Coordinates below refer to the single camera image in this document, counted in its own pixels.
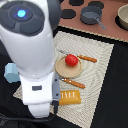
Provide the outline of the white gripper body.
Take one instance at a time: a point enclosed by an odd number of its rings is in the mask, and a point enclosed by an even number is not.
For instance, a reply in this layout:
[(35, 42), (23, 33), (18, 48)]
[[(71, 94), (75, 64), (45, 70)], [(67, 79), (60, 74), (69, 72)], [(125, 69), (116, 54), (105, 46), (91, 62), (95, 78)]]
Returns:
[(59, 76), (55, 72), (41, 79), (27, 79), (20, 77), (22, 86), (22, 100), (28, 106), (35, 118), (48, 117), (50, 105), (61, 98)]

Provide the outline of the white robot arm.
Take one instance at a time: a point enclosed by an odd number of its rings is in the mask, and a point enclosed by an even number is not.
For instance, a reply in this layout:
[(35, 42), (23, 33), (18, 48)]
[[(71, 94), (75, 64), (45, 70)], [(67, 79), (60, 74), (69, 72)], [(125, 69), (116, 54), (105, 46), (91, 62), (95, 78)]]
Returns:
[(35, 118), (49, 116), (55, 75), (53, 30), (60, 18), (58, 0), (0, 2), (0, 39), (17, 67), (23, 103)]

